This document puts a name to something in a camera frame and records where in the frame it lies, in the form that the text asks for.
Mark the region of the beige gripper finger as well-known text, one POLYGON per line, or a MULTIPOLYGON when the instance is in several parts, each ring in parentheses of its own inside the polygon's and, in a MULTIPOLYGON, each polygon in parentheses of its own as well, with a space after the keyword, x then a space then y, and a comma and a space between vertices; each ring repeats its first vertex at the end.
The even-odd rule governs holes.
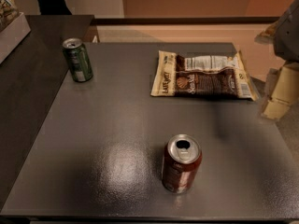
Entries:
POLYGON ((255 41, 258 43, 271 44, 274 40, 277 26, 278 23, 275 21, 274 23, 269 25, 265 30, 261 31, 258 35, 256 35, 255 41))
POLYGON ((262 116, 281 119, 299 99, 299 63, 284 63, 279 69, 271 68, 264 92, 262 116))

